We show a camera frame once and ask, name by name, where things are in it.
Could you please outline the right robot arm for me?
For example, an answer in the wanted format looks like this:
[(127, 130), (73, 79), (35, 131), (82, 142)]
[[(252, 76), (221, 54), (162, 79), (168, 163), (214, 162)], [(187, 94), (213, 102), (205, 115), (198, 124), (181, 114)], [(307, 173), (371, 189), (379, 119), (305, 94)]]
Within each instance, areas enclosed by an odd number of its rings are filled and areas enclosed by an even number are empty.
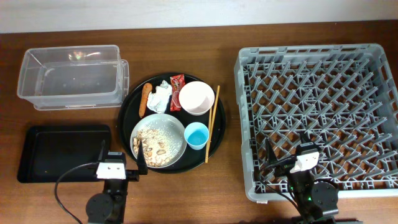
[(264, 170), (273, 169), (275, 177), (287, 178), (288, 201), (300, 214), (292, 218), (292, 223), (335, 223), (338, 185), (327, 179), (315, 179), (310, 172), (318, 164), (320, 146), (300, 133), (300, 144), (294, 155), (276, 158), (268, 139), (265, 139), (265, 149)]

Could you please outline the rice and food scraps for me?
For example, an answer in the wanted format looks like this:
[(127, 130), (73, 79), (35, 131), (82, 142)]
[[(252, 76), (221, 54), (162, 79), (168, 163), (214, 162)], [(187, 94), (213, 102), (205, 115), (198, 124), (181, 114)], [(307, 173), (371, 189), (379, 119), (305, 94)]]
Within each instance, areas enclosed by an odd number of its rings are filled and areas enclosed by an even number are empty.
[(142, 143), (144, 158), (149, 167), (166, 167), (180, 156), (184, 142), (179, 134), (163, 129), (143, 128), (131, 137), (131, 147), (136, 156)]

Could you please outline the black rectangular tray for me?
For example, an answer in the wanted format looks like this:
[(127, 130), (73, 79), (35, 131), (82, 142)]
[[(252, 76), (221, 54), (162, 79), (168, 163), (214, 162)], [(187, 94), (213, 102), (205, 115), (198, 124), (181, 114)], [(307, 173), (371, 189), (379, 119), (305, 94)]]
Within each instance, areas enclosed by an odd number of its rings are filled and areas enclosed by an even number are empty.
[(56, 182), (66, 171), (96, 162), (109, 150), (109, 126), (33, 126), (28, 129), (17, 179), (20, 183)]

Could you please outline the grey dishwasher rack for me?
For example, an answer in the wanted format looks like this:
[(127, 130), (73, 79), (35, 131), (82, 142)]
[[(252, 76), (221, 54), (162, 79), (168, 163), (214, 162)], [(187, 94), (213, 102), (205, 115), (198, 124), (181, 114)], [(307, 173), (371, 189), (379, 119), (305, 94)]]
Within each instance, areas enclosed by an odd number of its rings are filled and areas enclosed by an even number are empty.
[(234, 80), (249, 200), (288, 194), (287, 179), (264, 170), (265, 139), (284, 159), (303, 131), (322, 150), (312, 175), (341, 198), (397, 195), (397, 87), (380, 45), (246, 47)]

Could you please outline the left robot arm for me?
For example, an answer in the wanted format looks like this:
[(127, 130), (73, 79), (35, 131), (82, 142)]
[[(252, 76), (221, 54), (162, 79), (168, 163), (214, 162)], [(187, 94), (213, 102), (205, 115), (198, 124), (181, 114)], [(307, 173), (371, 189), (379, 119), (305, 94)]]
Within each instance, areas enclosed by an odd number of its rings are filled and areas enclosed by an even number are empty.
[(123, 223), (130, 182), (148, 173), (142, 142), (138, 144), (137, 170), (126, 169), (126, 155), (102, 149), (96, 165), (96, 178), (104, 182), (103, 191), (86, 204), (88, 223)]

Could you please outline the grey plate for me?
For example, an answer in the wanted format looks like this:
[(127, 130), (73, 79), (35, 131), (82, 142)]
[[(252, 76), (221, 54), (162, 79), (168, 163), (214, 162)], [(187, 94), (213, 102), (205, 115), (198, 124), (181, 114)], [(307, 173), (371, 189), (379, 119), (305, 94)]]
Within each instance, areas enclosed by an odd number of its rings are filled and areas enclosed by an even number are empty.
[(130, 147), (131, 147), (131, 137), (133, 134), (136, 134), (138, 130), (141, 130), (143, 128), (150, 128), (150, 129), (163, 129), (166, 131), (170, 131), (174, 134), (179, 134), (182, 137), (182, 140), (184, 142), (184, 147), (183, 150), (180, 153), (180, 156), (178, 159), (173, 162), (171, 165), (166, 166), (166, 167), (160, 167), (160, 168), (155, 168), (155, 167), (149, 167), (149, 168), (154, 168), (154, 169), (163, 169), (163, 168), (168, 168), (172, 165), (174, 165), (184, 154), (186, 147), (187, 147), (187, 142), (183, 136), (185, 127), (183, 124), (174, 116), (169, 115), (169, 114), (151, 114), (149, 116), (146, 116), (145, 118), (142, 118), (134, 127), (132, 130), (131, 136), (130, 136)]

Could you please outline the white napkin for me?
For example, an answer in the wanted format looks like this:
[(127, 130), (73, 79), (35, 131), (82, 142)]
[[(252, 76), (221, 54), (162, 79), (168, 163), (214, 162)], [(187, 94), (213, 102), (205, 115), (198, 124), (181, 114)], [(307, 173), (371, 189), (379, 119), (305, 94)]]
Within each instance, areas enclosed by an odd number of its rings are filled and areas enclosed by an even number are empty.
[(172, 86), (165, 80), (159, 86), (156, 86), (155, 93), (149, 93), (147, 98), (147, 107), (156, 113), (165, 113), (172, 95)]

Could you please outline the white bowl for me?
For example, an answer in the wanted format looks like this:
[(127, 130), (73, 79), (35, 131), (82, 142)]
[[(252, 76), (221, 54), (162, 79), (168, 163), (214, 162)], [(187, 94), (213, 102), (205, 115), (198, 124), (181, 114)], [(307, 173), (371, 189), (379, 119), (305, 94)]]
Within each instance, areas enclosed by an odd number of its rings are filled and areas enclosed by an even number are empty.
[(215, 102), (215, 94), (211, 86), (205, 82), (187, 83), (178, 96), (181, 107), (191, 115), (205, 114)]

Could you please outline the round black serving tray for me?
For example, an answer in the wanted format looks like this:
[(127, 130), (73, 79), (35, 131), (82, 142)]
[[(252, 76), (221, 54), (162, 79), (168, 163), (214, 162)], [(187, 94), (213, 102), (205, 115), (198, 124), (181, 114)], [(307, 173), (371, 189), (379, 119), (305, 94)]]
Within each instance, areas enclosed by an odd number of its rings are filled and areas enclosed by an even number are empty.
[[(177, 72), (166, 72), (144, 80), (138, 84), (135, 88), (129, 91), (127, 97), (123, 100), (121, 109), (119, 110), (118, 116), (118, 132), (121, 140), (121, 144), (124, 148), (124, 152), (131, 158), (135, 159), (131, 147), (130, 137), (133, 128), (141, 120), (139, 117), (139, 105), (141, 102), (141, 92), (144, 84), (150, 83), (152, 86), (160, 85), (162, 80), (167, 82), (170, 81), (170, 77), (178, 75)], [(200, 122), (208, 124), (208, 114), (194, 116), (190, 115), (184, 110), (171, 112), (166, 110), (167, 114), (170, 114), (177, 118), (184, 126), (192, 122)], [(213, 126), (213, 133), (211, 136), (211, 144), (208, 156), (211, 157), (222, 143), (224, 133), (226, 131), (226, 113), (221, 100), (218, 100), (215, 123)], [(190, 146), (186, 147), (182, 157), (171, 166), (165, 168), (152, 168), (154, 172), (161, 174), (178, 174), (192, 170), (205, 162), (205, 150), (194, 150)]]

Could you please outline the clear plastic waste bin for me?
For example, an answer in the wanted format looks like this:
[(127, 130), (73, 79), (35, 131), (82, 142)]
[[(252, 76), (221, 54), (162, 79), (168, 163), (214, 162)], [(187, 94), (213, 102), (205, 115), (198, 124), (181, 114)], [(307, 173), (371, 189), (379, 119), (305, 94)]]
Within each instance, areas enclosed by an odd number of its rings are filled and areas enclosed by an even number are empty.
[(39, 111), (119, 107), (128, 92), (129, 65), (117, 45), (29, 49), (17, 86)]

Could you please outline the light blue cup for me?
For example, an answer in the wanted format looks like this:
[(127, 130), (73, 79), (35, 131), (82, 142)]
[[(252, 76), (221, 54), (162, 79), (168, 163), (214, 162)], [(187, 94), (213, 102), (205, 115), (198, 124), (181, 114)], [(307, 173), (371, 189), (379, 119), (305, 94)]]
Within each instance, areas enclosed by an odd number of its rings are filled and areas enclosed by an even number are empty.
[(190, 123), (184, 131), (184, 138), (193, 150), (205, 147), (210, 137), (208, 127), (200, 122)]

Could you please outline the red snack wrapper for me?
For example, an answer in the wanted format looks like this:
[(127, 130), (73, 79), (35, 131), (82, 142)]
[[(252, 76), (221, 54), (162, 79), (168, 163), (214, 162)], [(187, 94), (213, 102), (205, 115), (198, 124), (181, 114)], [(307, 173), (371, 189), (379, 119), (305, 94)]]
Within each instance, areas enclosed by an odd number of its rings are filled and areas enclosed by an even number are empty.
[(180, 90), (185, 86), (185, 75), (179, 74), (170, 77), (170, 84), (172, 86), (172, 99), (170, 103), (171, 111), (180, 111), (181, 105), (179, 102)]

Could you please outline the wooden chopstick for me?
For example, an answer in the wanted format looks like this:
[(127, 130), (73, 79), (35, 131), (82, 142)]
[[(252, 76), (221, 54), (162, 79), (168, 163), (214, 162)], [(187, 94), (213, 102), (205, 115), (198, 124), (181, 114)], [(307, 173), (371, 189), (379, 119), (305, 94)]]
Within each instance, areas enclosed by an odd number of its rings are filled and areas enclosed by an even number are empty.
[(208, 140), (207, 140), (207, 143), (206, 143), (206, 148), (208, 148), (209, 142), (210, 142), (211, 118), (212, 118), (212, 108), (210, 108), (210, 110), (209, 110), (209, 120), (208, 120), (208, 132), (209, 132), (209, 135), (208, 135)]
[(216, 89), (215, 102), (214, 102), (214, 105), (213, 105), (213, 108), (212, 108), (210, 142), (209, 142), (208, 148), (206, 148), (205, 163), (208, 163), (209, 151), (210, 151), (210, 146), (211, 146), (211, 139), (212, 139), (213, 127), (214, 127), (214, 123), (215, 123), (215, 116), (216, 116), (216, 110), (217, 110), (217, 106), (218, 106), (219, 94), (220, 94), (220, 86), (218, 85), (217, 89)]

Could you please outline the orange carrot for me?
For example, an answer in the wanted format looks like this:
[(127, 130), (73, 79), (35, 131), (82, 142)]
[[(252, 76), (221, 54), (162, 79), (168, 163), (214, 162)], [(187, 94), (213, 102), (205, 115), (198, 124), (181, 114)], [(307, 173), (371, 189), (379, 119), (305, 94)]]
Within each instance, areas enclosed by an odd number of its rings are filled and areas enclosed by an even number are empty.
[(143, 118), (146, 113), (147, 100), (148, 100), (148, 96), (151, 92), (152, 92), (152, 84), (145, 83), (143, 86), (143, 89), (142, 89), (141, 102), (139, 105), (139, 117), (140, 118)]

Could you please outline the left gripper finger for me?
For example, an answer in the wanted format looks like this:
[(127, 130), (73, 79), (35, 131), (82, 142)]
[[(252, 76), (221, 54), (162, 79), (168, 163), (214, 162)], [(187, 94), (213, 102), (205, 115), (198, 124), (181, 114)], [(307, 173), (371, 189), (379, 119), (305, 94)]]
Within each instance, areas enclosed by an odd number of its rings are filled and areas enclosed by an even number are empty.
[(106, 141), (102, 140), (101, 142), (101, 150), (98, 158), (98, 162), (103, 161), (104, 153), (106, 152)]
[(138, 144), (138, 152), (137, 152), (137, 167), (140, 175), (148, 174), (148, 167), (144, 155), (143, 144), (142, 141), (139, 141)]

